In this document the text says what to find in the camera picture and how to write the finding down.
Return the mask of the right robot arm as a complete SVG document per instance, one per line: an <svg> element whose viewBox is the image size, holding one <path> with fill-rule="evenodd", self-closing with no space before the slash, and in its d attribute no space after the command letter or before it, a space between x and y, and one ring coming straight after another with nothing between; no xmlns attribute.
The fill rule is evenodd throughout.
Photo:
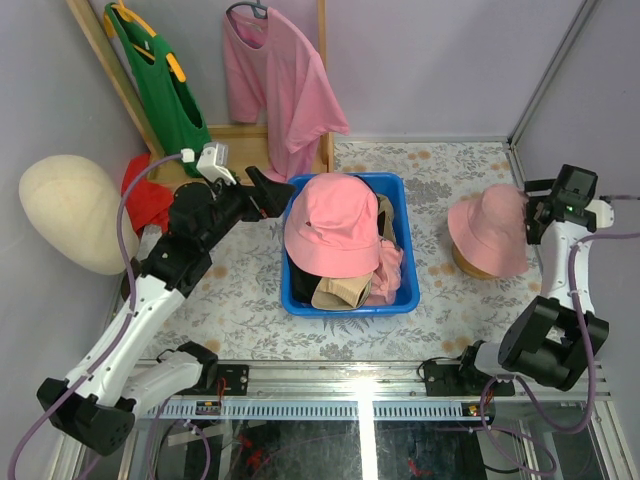
<svg viewBox="0 0 640 480"><path fill-rule="evenodd" d="M527 241L543 260L542 288L500 343L478 341L455 359L432 359L417 370L432 397L476 396L499 374L570 390L609 334L589 293L589 235L612 226L614 212L595 197L596 173L562 166L554 179L528 181Z"/></svg>

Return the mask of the beige bucket hat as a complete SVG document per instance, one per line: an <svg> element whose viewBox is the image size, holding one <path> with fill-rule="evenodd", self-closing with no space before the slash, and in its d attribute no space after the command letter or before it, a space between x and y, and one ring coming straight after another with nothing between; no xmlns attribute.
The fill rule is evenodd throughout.
<svg viewBox="0 0 640 480"><path fill-rule="evenodd" d="M311 297L318 310L348 311L364 305L369 297L372 273L349 278L322 277Z"/></svg>

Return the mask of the blue plastic bin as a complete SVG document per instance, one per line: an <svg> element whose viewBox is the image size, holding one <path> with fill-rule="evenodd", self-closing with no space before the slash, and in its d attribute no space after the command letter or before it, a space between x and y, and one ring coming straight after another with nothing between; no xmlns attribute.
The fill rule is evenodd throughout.
<svg viewBox="0 0 640 480"><path fill-rule="evenodd" d="M280 299L282 307L294 316L303 318L391 317L413 311L420 302L420 287L403 180L398 175L389 172L351 173L351 176L359 177L374 192L386 196L393 206L395 216L392 225L397 244L404 253L401 263L401 283L396 291L395 302L387 306L362 306L355 310L336 312L319 310L310 304L298 302L293 296L293 283L287 254L283 252Z"/></svg>

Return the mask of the pink bucket hat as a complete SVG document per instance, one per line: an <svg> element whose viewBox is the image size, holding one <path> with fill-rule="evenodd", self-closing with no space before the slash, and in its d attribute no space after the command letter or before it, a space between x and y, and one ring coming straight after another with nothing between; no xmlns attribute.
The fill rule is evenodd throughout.
<svg viewBox="0 0 640 480"><path fill-rule="evenodd" d="M479 197L457 202L447 226L462 258L493 277L528 270L525 229L526 195L509 184L495 184Z"/></svg>

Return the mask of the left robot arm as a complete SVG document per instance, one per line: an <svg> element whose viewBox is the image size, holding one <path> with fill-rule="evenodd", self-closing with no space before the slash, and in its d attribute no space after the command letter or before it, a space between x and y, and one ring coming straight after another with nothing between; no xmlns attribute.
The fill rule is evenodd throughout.
<svg viewBox="0 0 640 480"><path fill-rule="evenodd" d="M249 186L217 179L175 192L168 230L143 261L126 303L65 379L48 378L38 389L41 405L53 411L54 427L109 456L154 406L187 390L204 395L217 387L217 355L193 341L142 374L132 371L159 327L210 269L213 248L240 221L280 217L296 191L256 167L246 172Z"/></svg>

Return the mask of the pink bucket hat strawberry logo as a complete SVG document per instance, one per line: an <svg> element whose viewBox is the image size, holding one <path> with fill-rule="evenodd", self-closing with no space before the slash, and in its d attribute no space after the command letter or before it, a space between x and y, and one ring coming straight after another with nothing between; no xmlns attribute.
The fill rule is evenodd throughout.
<svg viewBox="0 0 640 480"><path fill-rule="evenodd" d="M329 278L368 275L378 266L378 199L360 178L313 176L287 216L284 246L302 271Z"/></svg>

